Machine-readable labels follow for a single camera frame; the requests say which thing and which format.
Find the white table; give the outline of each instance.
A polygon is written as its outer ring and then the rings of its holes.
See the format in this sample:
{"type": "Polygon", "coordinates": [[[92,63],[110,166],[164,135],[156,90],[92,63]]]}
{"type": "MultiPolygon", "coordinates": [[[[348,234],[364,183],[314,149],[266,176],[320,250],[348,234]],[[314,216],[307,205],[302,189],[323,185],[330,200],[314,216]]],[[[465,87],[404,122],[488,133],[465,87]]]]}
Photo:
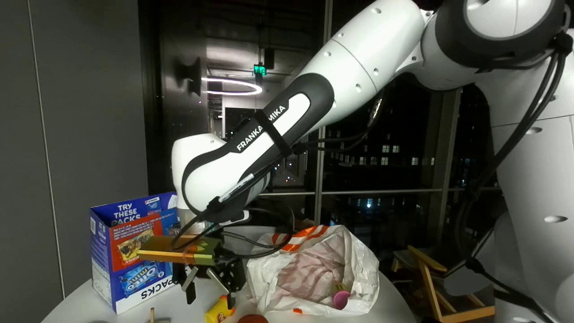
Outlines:
{"type": "MultiPolygon", "coordinates": [[[[327,323],[327,322],[354,322],[354,323],[415,323],[406,300],[395,289],[395,286],[382,277],[381,295],[366,316],[357,318],[318,318],[302,316],[295,313],[266,316],[269,323],[327,323]]],[[[147,323],[149,311],[155,307],[156,320],[171,318],[171,323],[203,323],[203,314],[221,296],[221,289],[210,282],[196,280],[198,298],[192,305],[185,304],[185,295],[180,286],[165,291],[164,295],[117,316],[110,305],[92,289],[92,280],[76,289],[65,302],[61,302],[43,323],[147,323]]],[[[255,313],[255,304],[246,302],[237,307],[235,323],[242,314],[255,313]]]]}

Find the white plastic bag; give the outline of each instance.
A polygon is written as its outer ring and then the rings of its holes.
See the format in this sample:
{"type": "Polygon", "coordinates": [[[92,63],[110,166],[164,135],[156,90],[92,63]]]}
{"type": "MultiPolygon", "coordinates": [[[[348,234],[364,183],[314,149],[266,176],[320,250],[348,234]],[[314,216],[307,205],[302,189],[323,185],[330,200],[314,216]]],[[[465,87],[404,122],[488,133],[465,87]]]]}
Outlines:
{"type": "Polygon", "coordinates": [[[269,257],[248,262],[259,311],[296,311],[311,316],[363,316],[375,305],[379,261],[345,227],[312,227],[269,257]],[[350,291],[343,309],[332,307],[338,289],[350,291]]]}

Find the ceiling light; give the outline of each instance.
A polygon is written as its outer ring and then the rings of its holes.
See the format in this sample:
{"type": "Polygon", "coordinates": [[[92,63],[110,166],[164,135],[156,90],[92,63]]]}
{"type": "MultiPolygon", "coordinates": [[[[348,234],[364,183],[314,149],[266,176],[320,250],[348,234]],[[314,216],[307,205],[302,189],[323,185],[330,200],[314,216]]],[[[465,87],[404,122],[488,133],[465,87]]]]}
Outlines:
{"type": "Polygon", "coordinates": [[[246,83],[246,81],[239,81],[239,79],[221,79],[221,78],[201,78],[201,81],[205,83],[219,83],[223,88],[232,87],[232,88],[239,88],[235,90],[207,90],[207,94],[210,96],[259,96],[264,92],[262,87],[253,85],[253,83],[246,83]]]}

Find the wooden chair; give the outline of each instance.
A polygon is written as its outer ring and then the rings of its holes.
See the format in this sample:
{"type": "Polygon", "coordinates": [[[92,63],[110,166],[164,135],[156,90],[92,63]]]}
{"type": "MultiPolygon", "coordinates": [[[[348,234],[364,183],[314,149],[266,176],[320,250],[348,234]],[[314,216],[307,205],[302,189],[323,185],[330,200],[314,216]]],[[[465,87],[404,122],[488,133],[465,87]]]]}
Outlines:
{"type": "Polygon", "coordinates": [[[474,305],[474,309],[458,311],[445,298],[438,286],[440,277],[445,275],[449,270],[413,246],[409,246],[408,250],[416,259],[416,266],[422,273],[425,296],[429,298],[434,320],[442,323],[460,323],[495,316],[495,307],[485,305],[476,295],[465,296],[470,302],[470,305],[474,305]]]}

